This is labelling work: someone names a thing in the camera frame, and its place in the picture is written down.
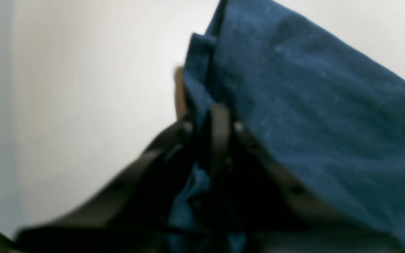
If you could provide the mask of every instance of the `blue fabric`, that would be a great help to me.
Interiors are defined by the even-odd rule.
[[[405,247],[405,80],[277,3],[222,0],[184,82],[198,125],[225,103],[322,200]]]
[[[199,194],[208,192],[209,189],[209,175],[205,170],[195,164],[184,189],[174,199],[168,222],[178,229],[196,232],[206,229],[204,225],[196,219],[192,206],[188,204],[188,200],[193,199]]]

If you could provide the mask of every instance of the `white wall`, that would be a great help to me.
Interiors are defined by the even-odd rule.
[[[405,1],[281,0],[405,78]],[[0,0],[0,231],[58,217],[175,120],[216,0]]]

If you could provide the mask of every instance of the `blue cloth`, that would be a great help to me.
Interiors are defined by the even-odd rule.
[[[405,247],[405,80],[277,3],[222,0],[184,82],[198,125],[228,105],[318,197]]]

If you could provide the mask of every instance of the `denim fabric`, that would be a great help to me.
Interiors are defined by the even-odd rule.
[[[405,247],[405,80],[277,3],[222,0],[184,82],[198,125],[226,104],[318,197]]]

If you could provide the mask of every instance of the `white background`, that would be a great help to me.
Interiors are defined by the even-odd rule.
[[[405,0],[281,0],[405,78]],[[94,194],[175,120],[217,0],[0,0],[0,231]]]

